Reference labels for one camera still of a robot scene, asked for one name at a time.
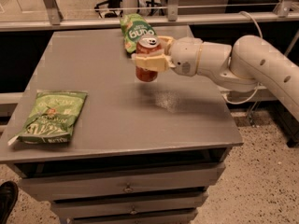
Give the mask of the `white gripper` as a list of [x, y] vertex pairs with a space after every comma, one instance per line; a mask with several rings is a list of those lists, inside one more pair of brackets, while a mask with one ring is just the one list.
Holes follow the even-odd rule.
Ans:
[[164, 72], [172, 68], [178, 75], [195, 76], [198, 55], [203, 41], [194, 37], [183, 37], [176, 41], [172, 36], [159, 35], [158, 38], [164, 53], [168, 54], [170, 50], [171, 58], [164, 54], [156, 56], [133, 54], [132, 60], [135, 66], [155, 72]]

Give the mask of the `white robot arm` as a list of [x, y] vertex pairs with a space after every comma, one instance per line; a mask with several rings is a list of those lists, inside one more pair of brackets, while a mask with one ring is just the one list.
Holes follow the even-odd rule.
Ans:
[[299, 119], [299, 66], [267, 41], [244, 35], [234, 45], [204, 42], [199, 38], [158, 38], [162, 47], [150, 54], [134, 54], [135, 66], [150, 71], [173, 70], [181, 76], [205, 76], [238, 92], [263, 84]]

